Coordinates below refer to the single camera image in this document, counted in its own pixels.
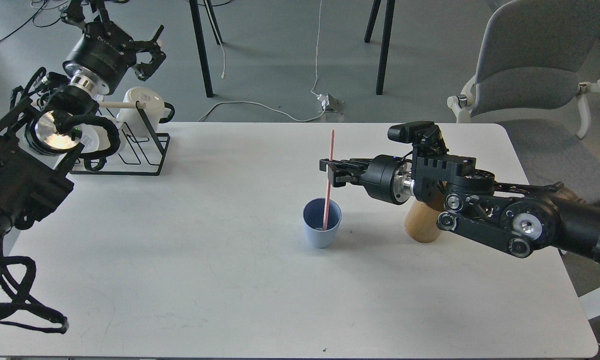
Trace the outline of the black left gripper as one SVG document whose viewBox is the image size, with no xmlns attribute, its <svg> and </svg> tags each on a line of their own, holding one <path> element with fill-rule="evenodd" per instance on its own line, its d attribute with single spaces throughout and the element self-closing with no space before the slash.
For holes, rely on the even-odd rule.
<svg viewBox="0 0 600 360">
<path fill-rule="evenodd" d="M 85 25 L 82 38 L 72 48 L 63 62 L 67 75 L 72 76 L 78 69 L 87 69 L 99 77 L 105 86 L 99 93 L 110 95 L 115 92 L 127 70 L 132 67 L 138 80 L 146 81 L 166 60 L 159 37 L 164 25 L 159 25 L 154 35 L 147 40 L 134 40 L 115 23 L 105 30 L 101 22 Z M 130 43 L 130 50 L 122 44 Z M 136 63 L 137 54 L 147 53 L 151 59 L 147 63 Z"/>
</svg>

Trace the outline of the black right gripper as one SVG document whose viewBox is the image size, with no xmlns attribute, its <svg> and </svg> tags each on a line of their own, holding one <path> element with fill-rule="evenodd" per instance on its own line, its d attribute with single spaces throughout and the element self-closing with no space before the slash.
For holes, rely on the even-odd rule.
<svg viewBox="0 0 600 360">
<path fill-rule="evenodd" d="M 363 186 L 371 198 L 394 205 L 402 205 L 413 196 L 412 163 L 409 159 L 384 154 L 341 161 L 323 158 L 319 161 L 319 169 L 327 172 L 334 188 L 348 183 Z"/>
</svg>

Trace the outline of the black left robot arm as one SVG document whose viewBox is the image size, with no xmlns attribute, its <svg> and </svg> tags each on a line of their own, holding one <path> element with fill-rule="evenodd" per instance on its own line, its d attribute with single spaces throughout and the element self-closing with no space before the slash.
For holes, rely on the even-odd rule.
<svg viewBox="0 0 600 360">
<path fill-rule="evenodd" d="M 3 239 L 52 214 L 73 190 L 67 178 L 79 161 L 100 171 L 122 146 L 121 126 L 99 116 L 98 95 L 109 95 L 127 70 L 146 80 L 165 60 L 161 25 L 151 39 L 134 40 L 102 15 L 83 26 L 64 62 L 65 74 L 41 67 L 12 91 L 0 119 L 0 324 L 64 334 L 68 320 L 30 294 L 36 264 L 6 256 Z"/>
</svg>

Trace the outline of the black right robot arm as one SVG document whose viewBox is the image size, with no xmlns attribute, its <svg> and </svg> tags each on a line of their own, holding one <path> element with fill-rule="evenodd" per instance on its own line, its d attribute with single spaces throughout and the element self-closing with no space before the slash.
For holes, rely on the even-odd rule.
<svg viewBox="0 0 600 360">
<path fill-rule="evenodd" d="M 396 205 L 414 197 L 439 203 L 437 228 L 517 258 L 554 247 L 600 264 L 600 208 L 563 183 L 503 183 L 475 167 L 473 157 L 415 149 L 410 159 L 320 160 L 335 187 L 362 186 L 371 198 Z"/>
</svg>

